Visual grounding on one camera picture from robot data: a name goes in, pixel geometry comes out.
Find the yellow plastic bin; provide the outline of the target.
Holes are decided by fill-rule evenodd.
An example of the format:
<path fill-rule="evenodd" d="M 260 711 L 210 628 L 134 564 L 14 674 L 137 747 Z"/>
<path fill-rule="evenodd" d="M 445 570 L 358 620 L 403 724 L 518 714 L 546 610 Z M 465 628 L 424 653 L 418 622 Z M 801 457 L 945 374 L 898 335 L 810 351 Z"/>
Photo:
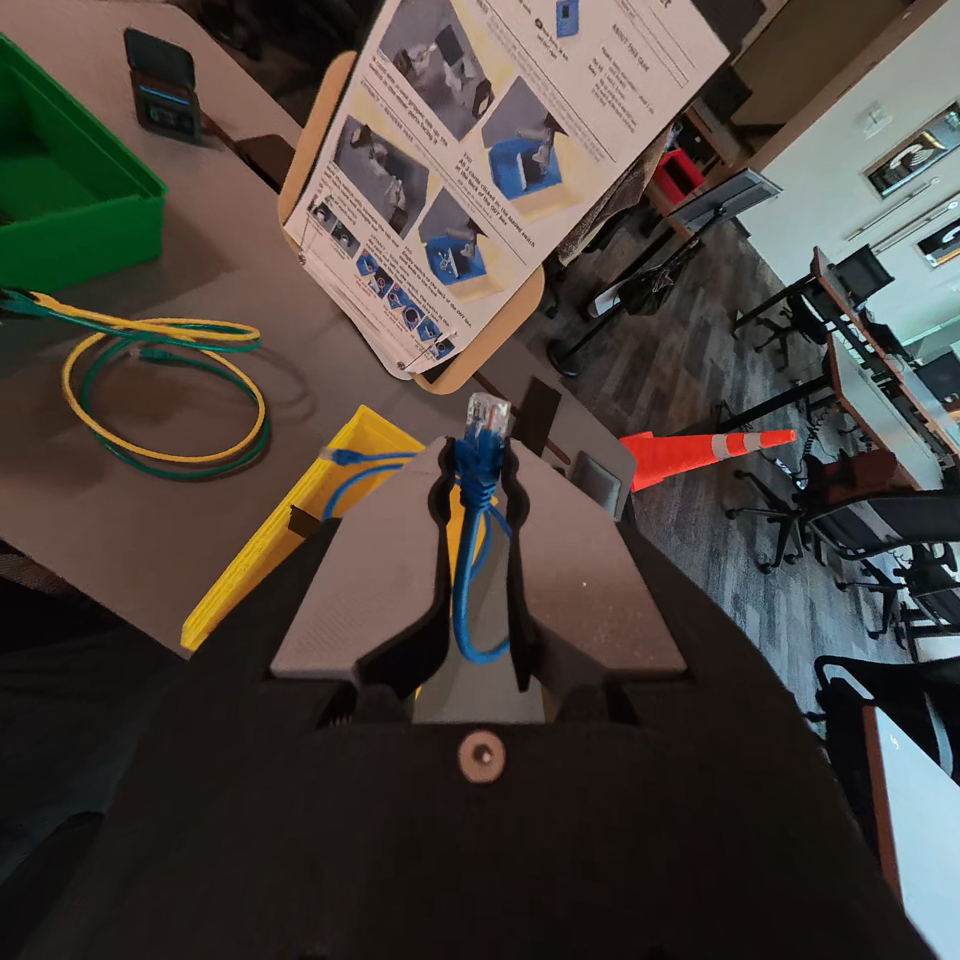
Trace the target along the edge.
<path fill-rule="evenodd" d="M 300 530 L 308 522 L 341 519 L 438 438 L 420 442 L 360 406 L 187 616 L 181 647 L 197 651 L 241 600 L 307 539 Z M 459 537 L 464 514 L 463 508 L 452 507 L 452 493 L 450 510 L 448 548 L 459 544 L 451 538 Z"/>

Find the grey flat plate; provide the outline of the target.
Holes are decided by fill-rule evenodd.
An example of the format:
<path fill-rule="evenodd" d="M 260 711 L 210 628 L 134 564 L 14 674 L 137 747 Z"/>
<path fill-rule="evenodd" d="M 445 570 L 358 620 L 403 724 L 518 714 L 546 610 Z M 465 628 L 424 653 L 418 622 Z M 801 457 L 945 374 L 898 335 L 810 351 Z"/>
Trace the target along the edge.
<path fill-rule="evenodd" d="M 569 482 L 620 521 L 629 498 L 629 486 L 587 451 L 579 451 L 568 474 Z"/>

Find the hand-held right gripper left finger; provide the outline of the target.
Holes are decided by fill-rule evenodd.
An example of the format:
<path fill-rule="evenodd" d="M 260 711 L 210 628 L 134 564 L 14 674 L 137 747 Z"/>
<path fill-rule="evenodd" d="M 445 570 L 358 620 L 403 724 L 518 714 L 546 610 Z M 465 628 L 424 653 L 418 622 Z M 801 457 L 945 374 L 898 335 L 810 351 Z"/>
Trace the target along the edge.
<path fill-rule="evenodd" d="M 420 687 L 450 648 L 453 438 L 431 442 L 271 574 L 294 612 L 270 662 L 281 681 Z"/>

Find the orange traffic cone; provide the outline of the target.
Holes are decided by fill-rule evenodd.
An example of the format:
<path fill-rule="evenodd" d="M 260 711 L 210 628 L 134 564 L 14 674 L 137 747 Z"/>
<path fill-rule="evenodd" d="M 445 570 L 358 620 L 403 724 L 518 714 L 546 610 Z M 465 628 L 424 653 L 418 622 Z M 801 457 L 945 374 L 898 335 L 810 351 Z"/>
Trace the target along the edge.
<path fill-rule="evenodd" d="M 647 431 L 620 438 L 619 442 L 635 462 L 630 491 L 636 494 L 671 476 L 790 444 L 796 438 L 792 429 L 666 438 Z"/>

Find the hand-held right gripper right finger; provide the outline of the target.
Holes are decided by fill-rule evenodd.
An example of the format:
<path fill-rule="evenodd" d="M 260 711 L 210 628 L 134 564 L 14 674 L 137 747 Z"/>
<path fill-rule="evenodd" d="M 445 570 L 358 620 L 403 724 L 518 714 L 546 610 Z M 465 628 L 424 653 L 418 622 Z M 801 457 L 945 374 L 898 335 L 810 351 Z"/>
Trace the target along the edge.
<path fill-rule="evenodd" d="M 501 475 L 510 661 L 520 691 L 680 678 L 685 659 L 614 516 L 521 443 Z"/>

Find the printed instruction sheet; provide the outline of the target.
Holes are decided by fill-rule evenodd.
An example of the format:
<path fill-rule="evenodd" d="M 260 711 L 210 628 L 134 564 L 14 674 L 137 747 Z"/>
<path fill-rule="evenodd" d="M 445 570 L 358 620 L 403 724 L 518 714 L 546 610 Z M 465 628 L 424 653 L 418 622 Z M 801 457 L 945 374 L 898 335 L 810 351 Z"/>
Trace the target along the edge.
<path fill-rule="evenodd" d="M 381 2 L 283 218 L 393 378 L 477 343 L 738 42 L 713 2 Z"/>

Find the framed wall picture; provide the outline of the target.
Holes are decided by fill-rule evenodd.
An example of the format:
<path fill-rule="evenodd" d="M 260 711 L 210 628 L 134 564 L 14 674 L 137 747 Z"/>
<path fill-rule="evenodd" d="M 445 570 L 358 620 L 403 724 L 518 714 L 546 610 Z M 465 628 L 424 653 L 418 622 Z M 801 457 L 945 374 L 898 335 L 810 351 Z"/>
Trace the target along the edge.
<path fill-rule="evenodd" d="M 878 198 L 886 199 L 959 149 L 959 102 L 954 100 L 864 173 Z"/>
<path fill-rule="evenodd" d="M 939 268 L 959 257 L 959 234 L 957 218 L 921 239 L 917 249 L 931 268 Z"/>

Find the white desk with brown edge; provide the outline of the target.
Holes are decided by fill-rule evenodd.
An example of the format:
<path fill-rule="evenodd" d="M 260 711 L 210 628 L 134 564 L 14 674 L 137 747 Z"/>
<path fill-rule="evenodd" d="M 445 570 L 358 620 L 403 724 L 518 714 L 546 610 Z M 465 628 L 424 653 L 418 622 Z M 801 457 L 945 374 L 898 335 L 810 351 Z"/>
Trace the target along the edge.
<path fill-rule="evenodd" d="M 959 957 L 959 787 L 874 705 L 863 709 L 883 875 L 930 949 Z"/>

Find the red box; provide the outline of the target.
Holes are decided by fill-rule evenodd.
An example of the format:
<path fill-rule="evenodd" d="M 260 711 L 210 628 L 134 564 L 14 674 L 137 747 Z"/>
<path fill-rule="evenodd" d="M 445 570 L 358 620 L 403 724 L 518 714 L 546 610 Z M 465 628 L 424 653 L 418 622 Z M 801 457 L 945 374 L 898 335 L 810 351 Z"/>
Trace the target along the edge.
<path fill-rule="evenodd" d="M 667 150 L 657 163 L 652 176 L 652 183 L 675 208 L 688 201 L 704 182 L 704 175 L 680 148 Z"/>

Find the small black device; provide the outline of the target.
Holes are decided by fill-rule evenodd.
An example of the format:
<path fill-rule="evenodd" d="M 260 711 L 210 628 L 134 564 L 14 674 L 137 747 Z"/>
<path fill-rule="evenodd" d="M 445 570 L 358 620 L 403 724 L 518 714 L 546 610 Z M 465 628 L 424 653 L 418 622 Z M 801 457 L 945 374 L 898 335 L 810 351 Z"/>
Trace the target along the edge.
<path fill-rule="evenodd" d="M 203 142 L 195 64 L 185 48 L 127 27 L 124 47 L 138 123 L 155 135 Z"/>

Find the brown edged desk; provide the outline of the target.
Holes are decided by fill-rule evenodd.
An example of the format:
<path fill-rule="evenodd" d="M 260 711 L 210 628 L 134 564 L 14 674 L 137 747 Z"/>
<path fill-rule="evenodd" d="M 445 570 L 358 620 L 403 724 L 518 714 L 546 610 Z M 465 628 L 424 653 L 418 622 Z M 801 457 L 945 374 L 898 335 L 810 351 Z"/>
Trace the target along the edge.
<path fill-rule="evenodd" d="M 819 246 L 810 268 L 841 311 L 826 345 L 837 402 L 876 447 L 894 454 L 915 489 L 941 488 L 958 475 L 957 423 L 913 367 L 877 341 Z"/>

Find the black office chair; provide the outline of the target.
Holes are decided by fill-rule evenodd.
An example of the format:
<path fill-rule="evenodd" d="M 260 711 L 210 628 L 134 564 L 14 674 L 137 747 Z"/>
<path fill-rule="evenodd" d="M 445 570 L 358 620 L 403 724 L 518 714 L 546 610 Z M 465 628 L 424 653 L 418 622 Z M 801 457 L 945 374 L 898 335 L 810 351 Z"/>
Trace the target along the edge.
<path fill-rule="evenodd" d="M 841 560 L 856 562 L 901 547 L 958 543 L 958 486 L 904 485 L 906 473 L 889 451 L 854 456 L 841 452 L 833 462 L 806 454 L 802 474 L 804 486 L 786 500 L 753 472 L 734 473 L 736 479 L 750 483 L 763 505 L 726 509 L 726 518 L 755 515 L 777 529 L 773 558 L 757 563 L 762 573 L 795 565 L 807 552 L 823 566 L 825 547 Z"/>

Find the green plastic bin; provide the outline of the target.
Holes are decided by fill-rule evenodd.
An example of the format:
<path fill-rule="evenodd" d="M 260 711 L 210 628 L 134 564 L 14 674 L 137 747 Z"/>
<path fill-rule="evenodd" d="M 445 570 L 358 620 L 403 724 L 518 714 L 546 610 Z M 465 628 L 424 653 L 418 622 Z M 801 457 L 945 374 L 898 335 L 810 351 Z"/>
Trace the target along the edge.
<path fill-rule="evenodd" d="M 168 188 L 6 35 L 1 282 L 55 293 L 158 259 Z"/>

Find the black stand with panel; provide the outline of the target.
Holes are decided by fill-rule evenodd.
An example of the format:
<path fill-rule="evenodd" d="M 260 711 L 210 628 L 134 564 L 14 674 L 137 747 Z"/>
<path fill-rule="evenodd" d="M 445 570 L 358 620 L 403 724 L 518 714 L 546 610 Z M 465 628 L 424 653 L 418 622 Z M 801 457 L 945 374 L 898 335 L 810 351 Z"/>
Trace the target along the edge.
<path fill-rule="evenodd" d="M 589 316 L 586 330 L 576 341 L 549 342 L 546 355 L 554 370 L 564 378 L 578 378 L 583 369 L 579 357 L 582 349 L 622 317 L 655 316 L 701 251 L 711 230 L 781 192 L 781 187 L 765 175 L 747 168 L 677 208 L 673 220 L 687 233 L 680 246 L 663 262 L 649 268 L 638 267 L 599 294 L 590 303 L 595 313 Z"/>

